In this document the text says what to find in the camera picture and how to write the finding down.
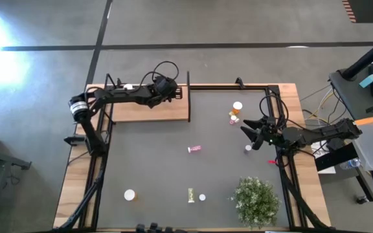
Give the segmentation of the black floor mat striped edge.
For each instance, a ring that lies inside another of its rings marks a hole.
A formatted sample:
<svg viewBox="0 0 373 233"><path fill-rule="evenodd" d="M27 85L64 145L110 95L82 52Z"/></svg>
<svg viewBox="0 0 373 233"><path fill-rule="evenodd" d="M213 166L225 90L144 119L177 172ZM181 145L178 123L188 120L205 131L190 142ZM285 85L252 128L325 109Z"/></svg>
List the black floor mat striped edge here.
<svg viewBox="0 0 373 233"><path fill-rule="evenodd" d="M341 0L352 23L373 23L373 0Z"/></svg>

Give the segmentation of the grey utility table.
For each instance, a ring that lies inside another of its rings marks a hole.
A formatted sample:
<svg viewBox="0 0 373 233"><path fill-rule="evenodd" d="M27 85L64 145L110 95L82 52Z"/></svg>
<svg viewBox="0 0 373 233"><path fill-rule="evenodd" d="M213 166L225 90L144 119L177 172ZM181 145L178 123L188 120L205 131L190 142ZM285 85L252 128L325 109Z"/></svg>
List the grey utility table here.
<svg viewBox="0 0 373 233"><path fill-rule="evenodd" d="M354 120L373 117L373 111L366 112L368 108L373 107L370 87L362 88L359 85L368 75L368 67L357 73L354 81L345 80L339 72L333 72L329 75L332 86Z"/></svg>

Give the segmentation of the black metal stand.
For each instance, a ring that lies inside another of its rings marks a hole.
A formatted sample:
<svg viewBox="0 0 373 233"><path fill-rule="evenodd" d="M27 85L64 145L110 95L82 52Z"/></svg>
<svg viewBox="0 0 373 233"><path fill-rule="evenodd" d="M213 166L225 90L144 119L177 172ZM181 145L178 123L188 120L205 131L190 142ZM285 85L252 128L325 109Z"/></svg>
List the black metal stand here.
<svg viewBox="0 0 373 233"><path fill-rule="evenodd" d="M315 159L315 165L317 171L319 172L329 167L340 165L342 162L349 161L350 159L354 158L359 158L359 155L357 154L354 145L352 143L349 143L344 146L339 146L336 150L331 150L322 157ZM373 192L369 184L366 182L360 168L353 168L352 170L355 171L355 178L364 194L370 200L369 202L373 202Z"/></svg>

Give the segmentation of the clear water bottle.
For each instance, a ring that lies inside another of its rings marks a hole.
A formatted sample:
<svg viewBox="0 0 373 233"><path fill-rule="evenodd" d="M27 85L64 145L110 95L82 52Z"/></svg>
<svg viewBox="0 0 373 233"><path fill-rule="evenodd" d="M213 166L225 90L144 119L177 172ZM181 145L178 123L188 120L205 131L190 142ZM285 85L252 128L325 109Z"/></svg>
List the clear water bottle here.
<svg viewBox="0 0 373 233"><path fill-rule="evenodd" d="M349 161L342 162L339 166L343 170L350 170L358 168L361 165L361 161L358 158L350 159Z"/></svg>

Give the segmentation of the grey table mat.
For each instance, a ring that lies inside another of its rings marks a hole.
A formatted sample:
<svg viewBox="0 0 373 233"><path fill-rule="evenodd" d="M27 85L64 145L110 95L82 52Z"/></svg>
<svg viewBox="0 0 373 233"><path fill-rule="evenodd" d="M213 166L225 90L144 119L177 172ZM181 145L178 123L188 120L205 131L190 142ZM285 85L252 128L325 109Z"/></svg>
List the grey table mat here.
<svg viewBox="0 0 373 233"><path fill-rule="evenodd" d="M98 228L133 228L157 223L174 228L240 226L229 198L240 177L258 177L283 196L276 151L263 144L244 153L249 139L229 124L234 102L240 120L268 112L263 91L193 91L190 121L125 122L113 127L98 215ZM187 148L201 146L189 153ZM188 188L195 203L188 203ZM124 192L137 192L127 201ZM199 195L206 200L200 201Z"/></svg>

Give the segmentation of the bushy artificial green plant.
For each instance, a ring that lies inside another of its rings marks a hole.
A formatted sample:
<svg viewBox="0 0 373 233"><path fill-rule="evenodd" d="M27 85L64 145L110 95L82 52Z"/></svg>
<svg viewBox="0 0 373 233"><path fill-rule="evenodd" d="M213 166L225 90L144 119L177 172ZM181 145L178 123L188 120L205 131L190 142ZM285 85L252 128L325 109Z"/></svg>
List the bushy artificial green plant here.
<svg viewBox="0 0 373 233"><path fill-rule="evenodd" d="M240 177L229 198L241 224L250 229L275 226L281 200L273 185L258 177Z"/></svg>

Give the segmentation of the wooden shelf board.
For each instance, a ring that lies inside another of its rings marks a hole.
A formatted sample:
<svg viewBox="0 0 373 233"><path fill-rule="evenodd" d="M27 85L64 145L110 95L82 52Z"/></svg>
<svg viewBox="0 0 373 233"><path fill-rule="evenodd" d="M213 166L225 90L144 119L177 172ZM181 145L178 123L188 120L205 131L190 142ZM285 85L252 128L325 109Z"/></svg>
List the wooden shelf board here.
<svg viewBox="0 0 373 233"><path fill-rule="evenodd" d="M162 102L149 108L133 102L113 104L112 120L115 122L147 122L188 120L189 118L189 92L186 85L181 85L182 98L171 102Z"/></svg>

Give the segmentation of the thick black pole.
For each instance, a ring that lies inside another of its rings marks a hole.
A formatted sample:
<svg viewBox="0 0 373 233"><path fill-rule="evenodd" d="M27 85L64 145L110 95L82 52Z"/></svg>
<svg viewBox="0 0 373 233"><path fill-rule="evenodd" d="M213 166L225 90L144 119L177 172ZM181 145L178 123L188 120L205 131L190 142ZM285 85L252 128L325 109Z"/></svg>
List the thick black pole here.
<svg viewBox="0 0 373 233"><path fill-rule="evenodd" d="M373 62L373 48L341 73L343 79L353 81L355 75Z"/></svg>

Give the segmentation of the light blue card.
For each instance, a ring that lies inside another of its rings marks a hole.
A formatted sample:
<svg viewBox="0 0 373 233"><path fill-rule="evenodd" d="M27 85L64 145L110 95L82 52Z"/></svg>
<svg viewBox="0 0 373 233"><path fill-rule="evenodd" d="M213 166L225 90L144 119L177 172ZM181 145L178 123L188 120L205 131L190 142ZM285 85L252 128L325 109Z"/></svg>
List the light blue card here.
<svg viewBox="0 0 373 233"><path fill-rule="evenodd" d="M359 83L362 88L366 88L371 84L373 84L373 74L368 75Z"/></svg>

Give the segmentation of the white paper sheet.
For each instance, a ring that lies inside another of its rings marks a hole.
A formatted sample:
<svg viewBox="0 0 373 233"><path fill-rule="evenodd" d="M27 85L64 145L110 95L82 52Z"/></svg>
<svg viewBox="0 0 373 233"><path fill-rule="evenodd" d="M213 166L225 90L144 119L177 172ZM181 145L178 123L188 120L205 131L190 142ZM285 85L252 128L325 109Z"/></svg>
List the white paper sheet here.
<svg viewBox="0 0 373 233"><path fill-rule="evenodd" d="M315 156L316 159L322 157L323 155L327 154L330 150L326 147L327 142L325 140L320 142L313 143L310 147L312 150L312 154ZM327 174L336 174L335 167L329 167L327 169L321 170L318 172L319 175L327 175Z"/></svg>

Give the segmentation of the black clamp bracket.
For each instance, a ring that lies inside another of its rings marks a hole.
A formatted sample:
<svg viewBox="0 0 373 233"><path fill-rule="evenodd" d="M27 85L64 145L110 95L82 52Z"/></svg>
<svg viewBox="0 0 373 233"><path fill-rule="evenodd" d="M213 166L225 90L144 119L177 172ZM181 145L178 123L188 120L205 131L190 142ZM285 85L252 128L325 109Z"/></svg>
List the black clamp bracket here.
<svg viewBox="0 0 373 233"><path fill-rule="evenodd" d="M70 146L77 146L85 144L85 135L73 135L64 138L64 142L66 142Z"/></svg>

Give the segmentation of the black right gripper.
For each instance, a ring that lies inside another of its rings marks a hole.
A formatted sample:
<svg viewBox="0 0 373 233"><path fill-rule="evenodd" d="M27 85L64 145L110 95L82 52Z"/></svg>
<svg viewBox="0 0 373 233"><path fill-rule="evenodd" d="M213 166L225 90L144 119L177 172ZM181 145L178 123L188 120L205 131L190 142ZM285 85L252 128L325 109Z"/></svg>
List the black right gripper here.
<svg viewBox="0 0 373 233"><path fill-rule="evenodd" d="M253 150L259 150L264 141L267 142L269 145L275 145L279 147L282 147L284 145L284 137L277 129L275 119L273 117L263 116L259 120L245 119L243 122L249 128L241 126L240 129L251 141L251 147Z"/></svg>

